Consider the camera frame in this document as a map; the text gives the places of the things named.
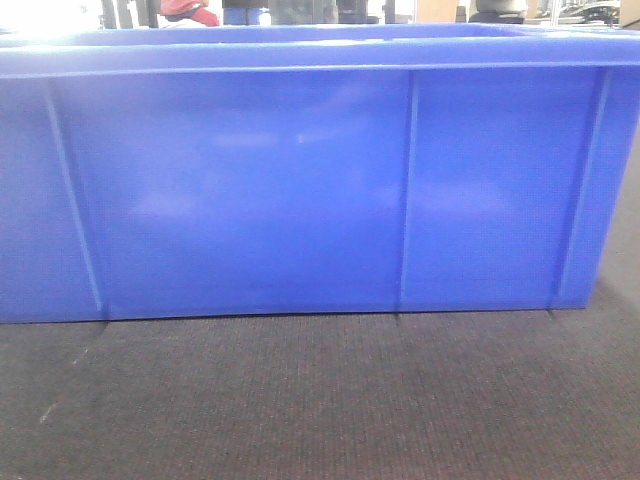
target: gray carpet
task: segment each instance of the gray carpet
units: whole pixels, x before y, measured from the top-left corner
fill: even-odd
[[[584,311],[0,326],[0,480],[640,479],[640,142]]]

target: plastic storage bin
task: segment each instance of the plastic storage bin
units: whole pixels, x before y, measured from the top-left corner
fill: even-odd
[[[640,36],[0,37],[0,319],[586,305]]]

